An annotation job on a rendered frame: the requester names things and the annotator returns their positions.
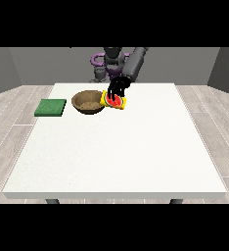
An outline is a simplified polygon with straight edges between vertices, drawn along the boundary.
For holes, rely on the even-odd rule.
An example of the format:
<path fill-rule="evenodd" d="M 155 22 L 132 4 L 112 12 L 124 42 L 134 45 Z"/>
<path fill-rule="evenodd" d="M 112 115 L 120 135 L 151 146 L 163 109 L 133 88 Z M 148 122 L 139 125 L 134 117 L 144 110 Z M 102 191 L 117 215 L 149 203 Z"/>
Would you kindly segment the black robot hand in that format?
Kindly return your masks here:
<path fill-rule="evenodd" d="M 117 76 L 111 80 L 108 87 L 108 96 L 110 99 L 115 100 L 115 96 L 123 97 L 124 90 L 131 84 L 131 80 L 127 76 Z"/>

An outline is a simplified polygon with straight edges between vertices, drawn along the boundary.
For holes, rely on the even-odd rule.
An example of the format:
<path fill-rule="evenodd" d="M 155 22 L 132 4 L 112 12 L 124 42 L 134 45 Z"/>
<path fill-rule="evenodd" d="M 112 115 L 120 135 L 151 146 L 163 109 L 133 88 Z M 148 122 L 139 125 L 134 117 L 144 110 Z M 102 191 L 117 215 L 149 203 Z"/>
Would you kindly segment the yellow cup with melon print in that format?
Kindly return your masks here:
<path fill-rule="evenodd" d="M 109 96 L 108 91 L 104 90 L 101 96 L 100 105 L 123 110 L 126 105 L 126 98 L 118 95 L 114 97 Z"/>

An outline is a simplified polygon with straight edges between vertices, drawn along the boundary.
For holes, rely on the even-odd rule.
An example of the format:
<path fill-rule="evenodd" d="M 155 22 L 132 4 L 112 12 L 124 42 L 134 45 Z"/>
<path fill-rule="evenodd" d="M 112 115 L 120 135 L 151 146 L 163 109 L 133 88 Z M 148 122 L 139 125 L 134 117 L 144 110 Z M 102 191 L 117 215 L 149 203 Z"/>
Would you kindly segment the brown wooden bowl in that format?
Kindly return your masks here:
<path fill-rule="evenodd" d="M 81 114 L 94 115 L 104 109 L 100 104 L 101 97 L 102 92 L 99 90 L 83 90 L 71 98 L 71 104 Z"/>

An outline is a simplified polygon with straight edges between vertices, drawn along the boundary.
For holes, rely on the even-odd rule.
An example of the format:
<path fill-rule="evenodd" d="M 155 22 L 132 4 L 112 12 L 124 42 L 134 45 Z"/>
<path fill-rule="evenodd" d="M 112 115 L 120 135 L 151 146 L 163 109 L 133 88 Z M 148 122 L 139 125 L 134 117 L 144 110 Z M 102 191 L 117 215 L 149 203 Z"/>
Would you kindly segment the green square pad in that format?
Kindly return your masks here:
<path fill-rule="evenodd" d="M 35 112 L 35 117 L 60 117 L 66 106 L 66 99 L 42 99 Z"/>

